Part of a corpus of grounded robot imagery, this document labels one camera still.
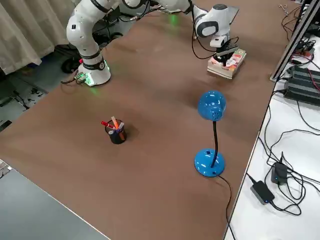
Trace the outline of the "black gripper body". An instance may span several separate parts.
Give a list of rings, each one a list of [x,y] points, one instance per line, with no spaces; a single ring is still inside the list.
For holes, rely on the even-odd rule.
[[[227,55],[230,53],[235,52],[238,49],[238,45],[236,43],[226,43],[220,48],[220,54],[221,55]]]

